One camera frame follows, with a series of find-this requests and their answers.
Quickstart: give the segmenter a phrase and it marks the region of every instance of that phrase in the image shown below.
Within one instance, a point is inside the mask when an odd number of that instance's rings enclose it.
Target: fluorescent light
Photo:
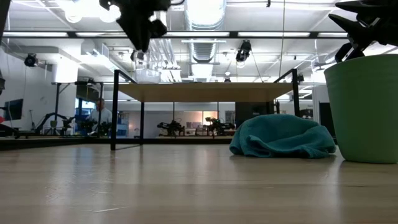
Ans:
[[[347,37],[347,33],[344,32],[321,32],[318,37]]]
[[[229,37],[229,32],[168,32],[164,37]]]
[[[78,37],[127,37],[123,32],[77,32]]]
[[[68,37],[66,32],[4,32],[3,37]]]
[[[128,101],[137,101],[137,100],[118,100],[118,102],[128,102]]]
[[[300,99],[304,99],[304,98],[306,98],[307,96],[310,96],[310,95],[312,95],[312,93],[308,93],[308,94],[306,94],[306,95],[300,96],[299,98],[300,98]]]
[[[238,37],[309,37],[309,32],[238,32]]]
[[[183,44],[225,44],[226,40],[181,40]]]

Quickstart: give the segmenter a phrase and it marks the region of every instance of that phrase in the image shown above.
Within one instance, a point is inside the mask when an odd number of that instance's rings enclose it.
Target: security camera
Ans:
[[[36,67],[36,63],[37,63],[37,58],[36,58],[36,54],[34,53],[29,53],[27,55],[27,57],[25,58],[25,65],[30,67],[30,68],[34,68]]]

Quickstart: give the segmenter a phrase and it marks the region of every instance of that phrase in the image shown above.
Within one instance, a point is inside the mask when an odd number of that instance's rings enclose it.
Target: desk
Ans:
[[[279,83],[292,74],[292,83]],[[274,83],[162,83],[138,84],[120,70],[114,71],[111,150],[116,149],[119,91],[141,102],[140,145],[144,142],[144,112],[147,102],[256,102],[273,105],[274,99],[293,91],[295,115],[300,116],[297,69],[291,69]],[[129,84],[119,84],[123,78]]]

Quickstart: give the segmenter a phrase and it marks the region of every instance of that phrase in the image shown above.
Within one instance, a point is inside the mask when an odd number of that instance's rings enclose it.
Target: ceiling light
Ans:
[[[183,44],[225,44],[226,40],[181,40]]]
[[[65,11],[65,18],[70,23],[80,22],[83,18],[80,13],[77,13],[76,10],[67,10]]]
[[[229,37],[229,32],[168,32],[164,37]]]
[[[120,18],[120,9],[119,7],[112,5],[109,7],[109,10],[103,10],[103,12],[101,12],[99,19],[101,19],[103,22],[114,22],[116,21],[116,19]]]
[[[309,37],[309,32],[238,32],[238,37]]]
[[[310,95],[312,95],[312,93],[308,93],[308,94],[306,94],[306,95],[300,96],[299,98],[300,98],[300,99],[304,99],[304,98],[306,98],[307,96],[310,96]]]
[[[347,37],[346,32],[321,32],[318,37]]]
[[[119,102],[127,102],[127,101],[137,101],[137,100],[118,100]]]
[[[4,32],[3,37],[68,37],[66,32]]]
[[[77,32],[78,37],[127,37],[123,32]]]

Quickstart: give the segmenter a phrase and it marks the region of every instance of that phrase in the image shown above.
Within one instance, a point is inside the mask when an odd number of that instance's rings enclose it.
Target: green bucket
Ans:
[[[338,63],[325,71],[338,146],[348,161],[398,162],[398,55]]]

